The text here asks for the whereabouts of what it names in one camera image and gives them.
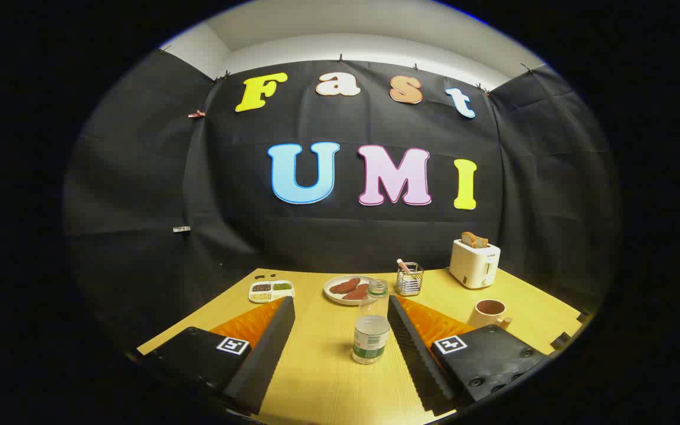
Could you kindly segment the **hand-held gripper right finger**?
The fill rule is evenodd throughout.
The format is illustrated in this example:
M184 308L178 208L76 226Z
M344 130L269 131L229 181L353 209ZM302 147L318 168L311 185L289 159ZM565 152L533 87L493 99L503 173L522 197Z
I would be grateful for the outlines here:
M393 295L388 321L423 408L434 415L491 397L550 358L498 325L472 328Z

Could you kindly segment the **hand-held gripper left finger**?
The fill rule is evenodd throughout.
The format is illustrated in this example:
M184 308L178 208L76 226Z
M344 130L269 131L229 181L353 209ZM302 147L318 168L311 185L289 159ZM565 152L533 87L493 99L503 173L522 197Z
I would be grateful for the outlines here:
M257 414L294 322L292 296L214 299L138 345L135 361L197 413Z

